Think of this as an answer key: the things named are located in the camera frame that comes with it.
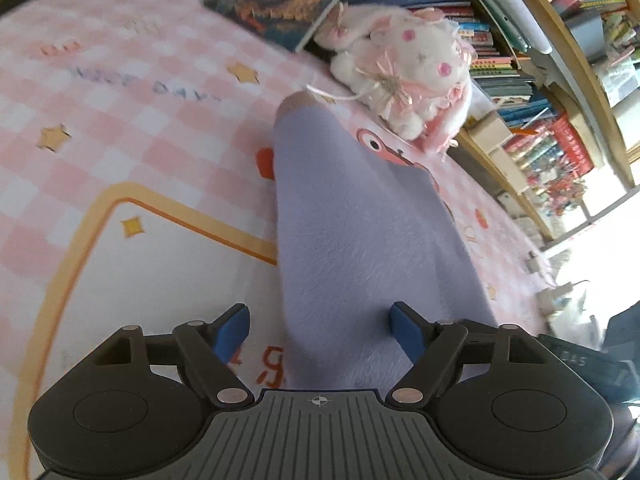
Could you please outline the purple and pink knit sweater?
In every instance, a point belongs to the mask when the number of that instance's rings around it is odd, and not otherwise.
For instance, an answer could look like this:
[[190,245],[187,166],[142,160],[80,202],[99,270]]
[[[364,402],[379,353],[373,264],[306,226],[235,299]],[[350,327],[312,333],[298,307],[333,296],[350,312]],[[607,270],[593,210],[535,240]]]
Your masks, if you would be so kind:
[[365,150],[313,96],[273,127],[278,267],[293,389],[387,391],[410,367],[388,328],[404,302],[427,321],[495,321],[430,175]]

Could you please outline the white charger plug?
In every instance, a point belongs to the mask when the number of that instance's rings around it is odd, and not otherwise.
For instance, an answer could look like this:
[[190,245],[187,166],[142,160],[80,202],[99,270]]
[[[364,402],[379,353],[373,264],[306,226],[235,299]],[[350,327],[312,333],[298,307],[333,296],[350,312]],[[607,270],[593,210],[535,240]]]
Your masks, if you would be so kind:
[[530,274],[538,275],[546,285],[536,292],[536,305],[540,313],[548,318],[565,308],[565,305],[574,290],[588,280],[568,281],[561,283],[558,280],[560,271],[570,263],[572,252],[564,249],[547,259],[544,254],[530,252],[525,260],[526,268]]

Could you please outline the white small storage box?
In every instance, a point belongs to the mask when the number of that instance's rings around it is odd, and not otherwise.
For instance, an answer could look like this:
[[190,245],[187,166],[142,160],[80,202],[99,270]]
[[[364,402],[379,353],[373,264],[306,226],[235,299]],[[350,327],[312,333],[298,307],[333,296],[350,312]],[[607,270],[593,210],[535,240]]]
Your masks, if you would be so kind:
[[468,133],[484,153],[501,148],[507,140],[512,138],[511,130],[497,112],[487,114],[482,120],[472,125]]

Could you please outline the pink checkered cartoon table mat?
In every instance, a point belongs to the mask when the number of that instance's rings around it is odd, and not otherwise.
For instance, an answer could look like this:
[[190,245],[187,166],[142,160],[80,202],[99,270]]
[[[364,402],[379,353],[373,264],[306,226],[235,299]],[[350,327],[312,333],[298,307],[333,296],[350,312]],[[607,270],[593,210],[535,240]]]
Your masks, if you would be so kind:
[[194,0],[32,0],[1,20],[1,474],[35,400],[119,327],[247,304],[232,368],[281,387],[276,188],[257,153],[326,66]]

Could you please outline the red box on shelf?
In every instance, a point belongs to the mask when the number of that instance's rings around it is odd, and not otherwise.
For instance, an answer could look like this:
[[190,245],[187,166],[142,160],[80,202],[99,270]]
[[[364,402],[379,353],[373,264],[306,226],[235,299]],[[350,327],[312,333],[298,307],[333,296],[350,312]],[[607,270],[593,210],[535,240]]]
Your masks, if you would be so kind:
[[578,177],[583,177],[593,170],[594,163],[584,142],[582,142],[582,138],[570,123],[567,112],[555,119],[551,130]]

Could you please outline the white pink plush bunny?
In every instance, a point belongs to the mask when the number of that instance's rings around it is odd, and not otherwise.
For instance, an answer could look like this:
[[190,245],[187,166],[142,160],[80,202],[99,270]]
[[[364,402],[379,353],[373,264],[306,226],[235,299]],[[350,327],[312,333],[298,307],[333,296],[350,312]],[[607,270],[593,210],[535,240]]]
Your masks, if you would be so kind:
[[314,35],[334,57],[331,75],[348,96],[308,90],[332,101],[358,101],[388,131],[424,152],[444,154],[472,101],[472,44],[442,10],[339,3]]

